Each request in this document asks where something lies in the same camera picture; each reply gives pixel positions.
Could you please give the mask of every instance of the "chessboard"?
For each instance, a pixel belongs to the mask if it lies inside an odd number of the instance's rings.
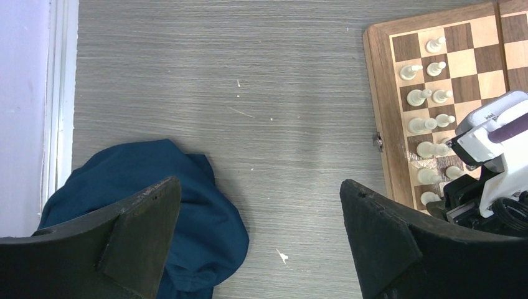
[[[440,37],[445,43],[431,53],[426,45]],[[447,167],[457,166],[475,178],[479,169],[468,171],[452,151],[422,158],[417,146],[455,137],[455,128],[469,112],[510,90],[528,91],[528,1],[486,2],[376,24],[366,30],[364,47],[387,195],[423,211],[420,196],[426,191],[442,196],[451,181]],[[440,62],[446,67],[429,75],[427,67]],[[404,80],[400,71],[409,65],[423,70]],[[412,90],[451,91],[452,97],[442,103],[428,97],[413,106],[407,100]],[[414,118],[440,114],[454,116],[455,122],[420,133],[408,128]],[[417,171],[422,168],[434,170],[442,182],[420,183]]]

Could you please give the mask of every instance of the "white wall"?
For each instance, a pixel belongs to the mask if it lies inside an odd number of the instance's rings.
[[[50,4],[0,0],[0,237],[40,216]]]

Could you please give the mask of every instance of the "white pawn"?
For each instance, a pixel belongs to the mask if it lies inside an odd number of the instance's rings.
[[[457,166],[449,166],[446,169],[446,177],[450,179],[458,179],[466,174],[462,169]]]
[[[451,97],[453,97],[453,92],[451,90],[437,90],[433,93],[433,102],[442,104]]]
[[[427,206],[429,202],[441,201],[441,198],[436,193],[426,191],[420,196],[420,201],[424,206]]]
[[[429,141],[421,142],[416,147],[416,154],[422,158],[430,158],[432,156],[445,156],[449,153],[449,147],[443,143],[434,145]]]
[[[405,81],[412,80],[416,77],[418,71],[423,70],[422,65],[406,65],[400,70],[400,78]]]
[[[436,77],[439,74],[441,74],[442,70],[445,69],[446,67],[447,67],[447,64],[444,61],[433,62],[427,67],[427,75],[431,77]]]
[[[430,89],[411,90],[411,92],[409,92],[409,94],[407,95],[407,103],[409,103],[409,105],[411,106],[418,107],[422,105],[425,102],[425,100],[428,97],[430,97],[432,94],[433,94],[433,91]]]
[[[440,128],[445,128],[446,126],[455,122],[456,118],[453,115],[439,114],[436,118],[436,123]]]
[[[442,183],[442,177],[437,175],[434,171],[429,168],[420,168],[417,173],[418,182],[429,185]]]
[[[432,39],[427,42],[425,49],[429,53],[438,53],[442,49],[442,45],[445,44],[445,37],[439,37],[437,39]]]
[[[434,130],[436,128],[436,120],[434,118],[413,118],[408,125],[409,132],[413,134],[423,133],[425,130]]]

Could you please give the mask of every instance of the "blue cloth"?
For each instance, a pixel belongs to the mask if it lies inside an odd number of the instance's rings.
[[[181,210],[158,299],[210,299],[213,286],[242,264],[248,234],[238,210],[220,193],[207,158],[184,154],[170,140],[105,149],[76,169],[47,202],[39,229],[95,211],[175,176]]]

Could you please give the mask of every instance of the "wood-grain vinyl floor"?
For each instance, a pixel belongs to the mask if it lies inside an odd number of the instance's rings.
[[[251,238],[214,298],[360,298],[339,186],[385,193],[362,33],[475,2],[81,0],[73,165],[165,137],[205,153]]]

